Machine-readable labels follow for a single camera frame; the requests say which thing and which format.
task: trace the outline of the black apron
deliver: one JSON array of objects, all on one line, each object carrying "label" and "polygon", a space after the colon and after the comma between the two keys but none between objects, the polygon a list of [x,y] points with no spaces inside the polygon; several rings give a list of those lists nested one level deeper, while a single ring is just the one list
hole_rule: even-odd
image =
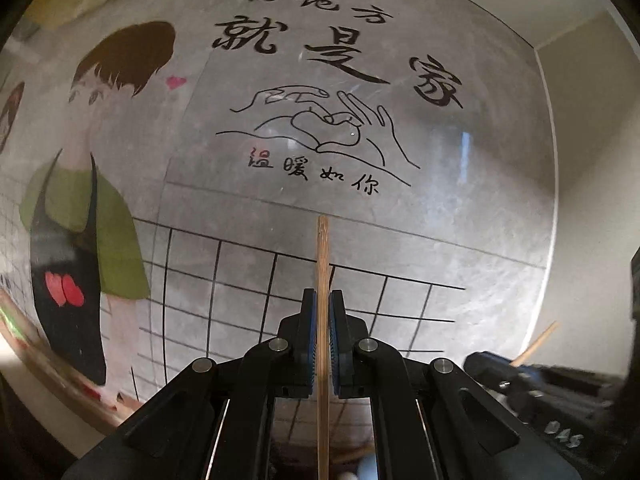
[{"label": "black apron", "polygon": [[44,179],[31,222],[33,303],[51,349],[95,384],[106,382],[100,337],[100,269],[96,239],[97,171],[91,157],[86,226],[69,231],[47,216],[45,196],[56,156]]}]

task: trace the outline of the red heart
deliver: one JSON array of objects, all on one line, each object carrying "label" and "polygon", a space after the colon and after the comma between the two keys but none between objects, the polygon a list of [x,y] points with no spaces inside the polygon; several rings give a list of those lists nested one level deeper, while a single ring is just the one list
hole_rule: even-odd
[{"label": "red heart", "polygon": [[63,306],[66,303],[66,299],[65,293],[62,290],[62,278],[60,278],[60,275],[47,271],[44,273],[44,281],[47,284],[49,294],[53,298],[53,301],[55,301],[58,306]]},{"label": "red heart", "polygon": [[178,86],[184,85],[187,82],[187,78],[172,75],[165,79],[164,82],[169,87],[169,90],[175,90]]},{"label": "red heart", "polygon": [[66,300],[73,306],[84,305],[84,294],[82,290],[80,290],[80,287],[76,285],[74,279],[68,274],[62,276],[62,290],[65,291]]}]

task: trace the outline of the hand drawing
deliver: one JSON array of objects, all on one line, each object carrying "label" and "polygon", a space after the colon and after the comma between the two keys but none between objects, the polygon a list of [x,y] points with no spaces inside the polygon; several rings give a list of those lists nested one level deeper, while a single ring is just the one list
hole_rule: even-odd
[{"label": "hand drawing", "polygon": [[289,139],[316,153],[348,156],[384,171],[407,186],[406,169],[420,166],[409,160],[385,107],[373,108],[351,93],[336,92],[341,108],[329,111],[329,92],[308,85],[260,90],[249,104],[231,109],[242,121],[238,133],[262,139]]}]

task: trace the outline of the metal screw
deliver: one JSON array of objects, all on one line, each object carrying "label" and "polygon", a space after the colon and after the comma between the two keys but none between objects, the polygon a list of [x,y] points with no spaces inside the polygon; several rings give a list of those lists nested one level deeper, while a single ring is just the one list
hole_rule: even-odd
[{"label": "metal screw", "polygon": [[286,350],[288,346],[289,343],[287,340],[281,337],[275,337],[269,341],[269,348],[274,352],[282,352],[283,350]]},{"label": "metal screw", "polygon": [[453,363],[444,357],[434,360],[433,367],[441,374],[448,374],[453,371]]},{"label": "metal screw", "polygon": [[212,366],[213,363],[211,362],[211,359],[207,357],[199,357],[193,362],[193,364],[191,365],[191,369],[194,372],[203,374],[204,372],[208,372],[209,370],[211,370]]},{"label": "metal screw", "polygon": [[378,348],[378,342],[375,339],[366,337],[360,340],[358,346],[363,352],[373,352],[376,348]]}]

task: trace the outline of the pink heart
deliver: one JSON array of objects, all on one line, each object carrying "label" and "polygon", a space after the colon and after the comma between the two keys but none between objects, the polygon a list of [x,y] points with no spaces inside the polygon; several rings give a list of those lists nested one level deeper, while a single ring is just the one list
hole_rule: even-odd
[{"label": "pink heart", "polygon": [[169,87],[169,90],[175,90],[176,88],[184,85],[187,82],[187,78],[171,75],[165,80],[165,82]]}]

